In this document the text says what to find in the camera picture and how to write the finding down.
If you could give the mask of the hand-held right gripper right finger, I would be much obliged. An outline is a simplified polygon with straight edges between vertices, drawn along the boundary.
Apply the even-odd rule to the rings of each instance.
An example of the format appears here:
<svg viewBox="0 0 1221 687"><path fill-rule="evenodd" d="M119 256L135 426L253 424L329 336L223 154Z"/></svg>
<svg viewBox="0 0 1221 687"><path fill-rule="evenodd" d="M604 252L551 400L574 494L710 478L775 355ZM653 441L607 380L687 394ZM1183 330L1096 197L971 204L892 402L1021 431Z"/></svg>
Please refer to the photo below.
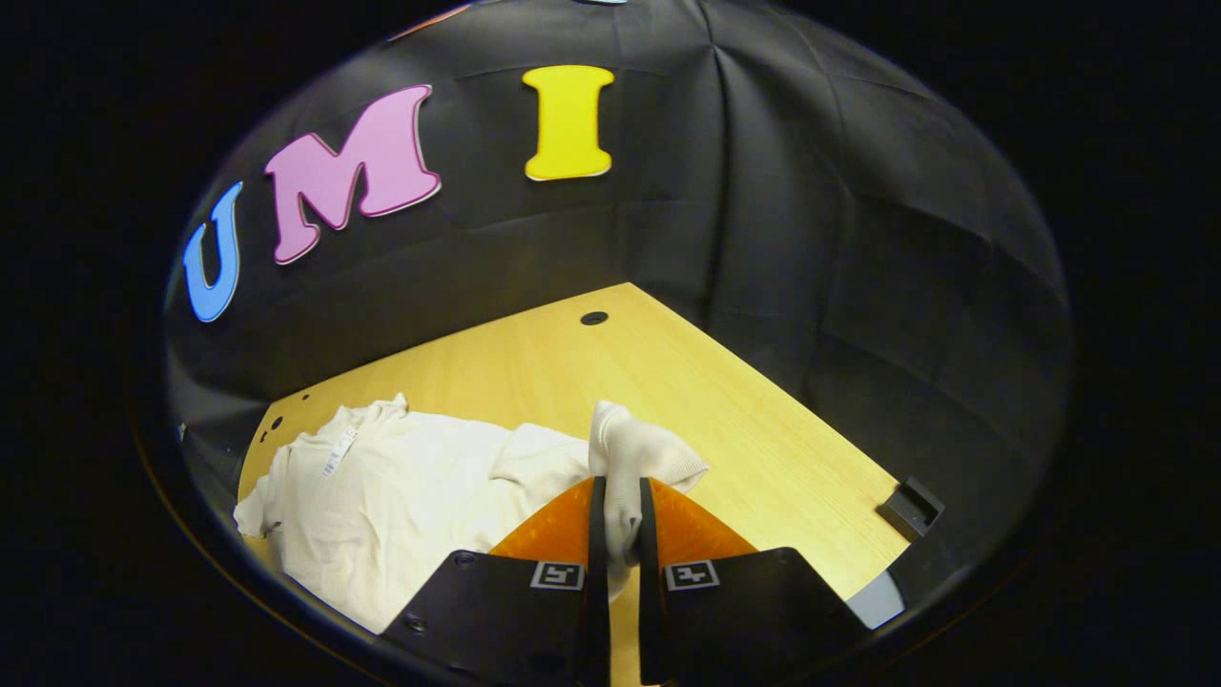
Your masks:
<svg viewBox="0 0 1221 687"><path fill-rule="evenodd" d="M761 552L661 480L639 491L645 685L780 686L838 665L869 635L801 553Z"/></svg>

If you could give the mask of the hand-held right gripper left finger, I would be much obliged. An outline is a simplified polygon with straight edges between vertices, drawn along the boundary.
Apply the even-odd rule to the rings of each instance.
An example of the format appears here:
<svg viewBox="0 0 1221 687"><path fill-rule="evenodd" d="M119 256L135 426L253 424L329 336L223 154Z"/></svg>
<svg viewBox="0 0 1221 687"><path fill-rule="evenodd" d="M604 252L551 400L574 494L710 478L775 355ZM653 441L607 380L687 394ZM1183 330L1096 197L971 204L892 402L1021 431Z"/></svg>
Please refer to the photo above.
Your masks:
<svg viewBox="0 0 1221 687"><path fill-rule="evenodd" d="M604 491L581 480L492 552L451 552L383 639L452 685L610 685Z"/></svg>

